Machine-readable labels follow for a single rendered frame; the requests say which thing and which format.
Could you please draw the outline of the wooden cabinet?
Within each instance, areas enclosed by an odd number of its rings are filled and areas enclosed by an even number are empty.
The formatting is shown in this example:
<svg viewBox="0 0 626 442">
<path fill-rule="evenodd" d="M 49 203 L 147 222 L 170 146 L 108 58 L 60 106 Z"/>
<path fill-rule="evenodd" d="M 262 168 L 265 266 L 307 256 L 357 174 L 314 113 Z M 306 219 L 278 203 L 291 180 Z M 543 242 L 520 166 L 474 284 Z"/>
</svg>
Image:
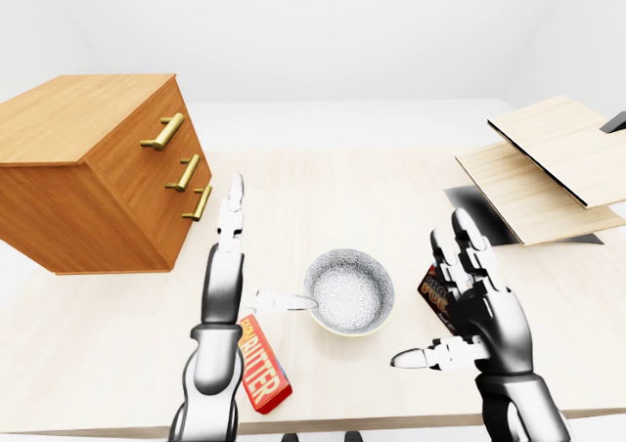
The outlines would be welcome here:
<svg viewBox="0 0 626 442">
<path fill-rule="evenodd" d="M 87 156 L 171 77 L 61 75 L 0 104 L 0 240 L 57 274 L 170 270 Z"/>
</svg>

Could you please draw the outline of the pale wooden panel black-edged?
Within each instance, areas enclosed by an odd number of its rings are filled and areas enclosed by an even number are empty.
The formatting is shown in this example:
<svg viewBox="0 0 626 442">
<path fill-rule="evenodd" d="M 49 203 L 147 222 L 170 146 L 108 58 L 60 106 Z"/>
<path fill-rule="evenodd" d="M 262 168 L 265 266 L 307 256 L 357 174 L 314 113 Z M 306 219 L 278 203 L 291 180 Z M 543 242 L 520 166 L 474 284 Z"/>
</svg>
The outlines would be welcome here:
<svg viewBox="0 0 626 442">
<path fill-rule="evenodd" d="M 626 129 L 605 134 L 611 118 L 564 96 L 488 123 L 585 207 L 626 201 Z"/>
</svg>

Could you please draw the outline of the pale wooden panel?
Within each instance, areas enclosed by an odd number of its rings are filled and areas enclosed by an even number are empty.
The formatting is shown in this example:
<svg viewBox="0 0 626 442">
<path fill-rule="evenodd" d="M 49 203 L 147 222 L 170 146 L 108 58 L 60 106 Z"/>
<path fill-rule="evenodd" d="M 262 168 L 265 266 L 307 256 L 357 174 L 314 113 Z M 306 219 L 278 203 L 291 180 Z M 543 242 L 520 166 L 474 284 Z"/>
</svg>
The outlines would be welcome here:
<svg viewBox="0 0 626 442">
<path fill-rule="evenodd" d="M 585 208 L 506 142 L 461 153 L 456 160 L 524 245 L 626 226 L 608 206 Z"/>
</svg>

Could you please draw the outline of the dark chocolate pudding box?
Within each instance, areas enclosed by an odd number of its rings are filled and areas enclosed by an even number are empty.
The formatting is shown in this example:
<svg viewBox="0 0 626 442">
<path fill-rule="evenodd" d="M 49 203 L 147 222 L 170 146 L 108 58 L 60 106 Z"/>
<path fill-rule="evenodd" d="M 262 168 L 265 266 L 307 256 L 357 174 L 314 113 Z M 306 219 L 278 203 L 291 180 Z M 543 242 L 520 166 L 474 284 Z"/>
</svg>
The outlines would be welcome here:
<svg viewBox="0 0 626 442">
<path fill-rule="evenodd" d="M 447 310 L 449 304 L 448 290 L 438 281 L 434 264 L 429 266 L 417 291 L 446 329 L 452 335 L 457 335 L 458 332 Z"/>
</svg>

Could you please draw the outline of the red butter box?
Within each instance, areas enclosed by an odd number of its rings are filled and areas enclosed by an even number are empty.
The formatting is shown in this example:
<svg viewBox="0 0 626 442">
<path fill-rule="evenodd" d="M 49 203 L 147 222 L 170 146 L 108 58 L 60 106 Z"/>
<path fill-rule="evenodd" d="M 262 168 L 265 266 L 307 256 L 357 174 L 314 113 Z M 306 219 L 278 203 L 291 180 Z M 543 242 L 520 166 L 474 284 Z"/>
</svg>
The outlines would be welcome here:
<svg viewBox="0 0 626 442">
<path fill-rule="evenodd" d="M 253 409 L 267 415 L 292 395 L 291 383 L 256 318 L 247 315 L 240 320 L 240 326 L 243 386 Z"/>
</svg>

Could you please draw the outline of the small wooden cabinet drawer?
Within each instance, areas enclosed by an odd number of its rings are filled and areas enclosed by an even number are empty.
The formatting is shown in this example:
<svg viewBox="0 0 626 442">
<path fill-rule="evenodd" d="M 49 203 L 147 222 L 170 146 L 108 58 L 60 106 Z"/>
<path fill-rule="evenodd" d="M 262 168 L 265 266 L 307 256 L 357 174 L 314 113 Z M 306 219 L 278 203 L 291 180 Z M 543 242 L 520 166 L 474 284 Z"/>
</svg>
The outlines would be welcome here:
<svg viewBox="0 0 626 442">
<path fill-rule="evenodd" d="M 184 170 L 179 164 L 170 174 L 153 181 L 137 206 L 141 226 L 164 261 L 162 269 L 173 268 L 193 224 L 192 219 L 183 218 L 182 214 L 193 212 L 197 205 L 200 195 L 195 194 L 194 189 L 204 188 L 211 178 L 210 169 L 201 160 L 185 192 L 166 189 L 165 184 L 177 181 Z"/>
</svg>

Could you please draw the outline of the black angular shape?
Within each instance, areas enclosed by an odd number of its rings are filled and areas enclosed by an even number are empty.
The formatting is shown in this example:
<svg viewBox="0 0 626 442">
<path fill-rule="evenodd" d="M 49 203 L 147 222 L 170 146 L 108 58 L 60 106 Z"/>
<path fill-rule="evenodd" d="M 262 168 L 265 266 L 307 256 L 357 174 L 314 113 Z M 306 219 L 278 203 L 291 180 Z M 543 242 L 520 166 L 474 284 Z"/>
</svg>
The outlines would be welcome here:
<svg viewBox="0 0 626 442">
<path fill-rule="evenodd" d="M 600 128 L 605 134 L 612 134 L 624 129 L 626 129 L 626 110 L 621 111 Z"/>
</svg>

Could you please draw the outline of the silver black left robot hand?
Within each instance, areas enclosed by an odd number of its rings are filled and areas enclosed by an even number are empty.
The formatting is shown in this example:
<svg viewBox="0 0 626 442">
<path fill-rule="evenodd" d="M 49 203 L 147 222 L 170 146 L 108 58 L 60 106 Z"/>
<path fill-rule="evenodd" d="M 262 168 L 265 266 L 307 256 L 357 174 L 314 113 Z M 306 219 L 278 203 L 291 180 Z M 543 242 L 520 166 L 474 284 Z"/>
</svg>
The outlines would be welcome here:
<svg viewBox="0 0 626 442">
<path fill-rule="evenodd" d="M 228 195 L 221 201 L 217 219 L 218 242 L 209 252 L 201 299 L 201 321 L 204 324 L 233 324 L 240 308 L 254 312 L 285 313 L 313 310 L 319 306 L 310 296 L 284 294 L 259 289 L 243 296 L 244 259 L 242 233 L 244 229 L 244 178 L 237 173 Z"/>
</svg>

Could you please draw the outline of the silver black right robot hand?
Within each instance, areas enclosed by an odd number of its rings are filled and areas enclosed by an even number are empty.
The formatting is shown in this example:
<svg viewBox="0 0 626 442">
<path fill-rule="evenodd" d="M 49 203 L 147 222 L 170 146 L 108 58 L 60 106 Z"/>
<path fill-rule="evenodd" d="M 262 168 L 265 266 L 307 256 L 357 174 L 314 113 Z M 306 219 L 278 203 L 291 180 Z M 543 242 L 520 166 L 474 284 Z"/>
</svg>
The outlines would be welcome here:
<svg viewBox="0 0 626 442">
<path fill-rule="evenodd" d="M 486 375 L 531 374 L 530 328 L 516 295 L 504 283 L 491 243 L 464 209 L 455 209 L 451 223 L 458 247 L 452 248 L 437 229 L 430 233 L 430 244 L 455 335 L 402 351 L 390 365 L 451 370 L 476 364 Z"/>
</svg>

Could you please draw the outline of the large wooden cabinet drawer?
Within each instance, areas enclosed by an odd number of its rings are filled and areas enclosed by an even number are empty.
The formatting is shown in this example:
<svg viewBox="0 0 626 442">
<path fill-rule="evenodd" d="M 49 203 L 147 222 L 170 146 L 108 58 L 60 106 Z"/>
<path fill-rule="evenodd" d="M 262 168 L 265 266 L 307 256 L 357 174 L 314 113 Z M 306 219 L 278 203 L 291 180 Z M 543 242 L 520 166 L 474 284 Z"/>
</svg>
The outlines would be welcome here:
<svg viewBox="0 0 626 442">
<path fill-rule="evenodd" d="M 177 112 L 185 116 L 178 131 L 185 128 L 195 133 L 176 79 L 171 77 L 87 156 L 92 168 L 120 200 L 114 182 L 120 175 L 123 159 L 135 145 L 140 146 L 141 140 L 154 139 L 161 132 L 165 126 L 160 122 L 162 117 L 171 117 Z"/>
</svg>

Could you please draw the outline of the black white patterned bowl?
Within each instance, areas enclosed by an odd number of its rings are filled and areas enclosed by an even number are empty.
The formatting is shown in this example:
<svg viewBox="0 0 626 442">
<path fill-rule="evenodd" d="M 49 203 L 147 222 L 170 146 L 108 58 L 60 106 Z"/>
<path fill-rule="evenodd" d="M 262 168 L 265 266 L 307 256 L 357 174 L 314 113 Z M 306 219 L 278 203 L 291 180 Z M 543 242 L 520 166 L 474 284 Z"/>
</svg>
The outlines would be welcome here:
<svg viewBox="0 0 626 442">
<path fill-rule="evenodd" d="M 395 302 L 394 285 L 384 267 L 367 253 L 350 248 L 318 256 L 305 273 L 303 289 L 318 303 L 311 311 L 318 325 L 347 337 L 377 332 Z"/>
</svg>

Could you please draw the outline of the middle-sized wooden cabinet drawer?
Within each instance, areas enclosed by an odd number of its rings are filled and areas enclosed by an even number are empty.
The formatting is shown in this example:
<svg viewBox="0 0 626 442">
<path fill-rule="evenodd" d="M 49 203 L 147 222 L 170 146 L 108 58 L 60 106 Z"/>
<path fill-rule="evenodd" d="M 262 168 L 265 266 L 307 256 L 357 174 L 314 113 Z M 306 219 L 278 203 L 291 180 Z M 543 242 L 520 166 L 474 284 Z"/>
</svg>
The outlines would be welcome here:
<svg viewBox="0 0 626 442">
<path fill-rule="evenodd" d="M 185 191 L 168 188 L 168 183 L 180 181 L 193 155 L 198 155 L 200 162 Z M 190 224 L 182 214 L 194 210 L 198 199 L 194 189 L 204 187 L 209 179 L 198 138 L 182 128 L 161 152 L 135 145 L 123 159 L 114 186 L 140 227 L 158 242 L 173 239 L 178 228 Z"/>
</svg>

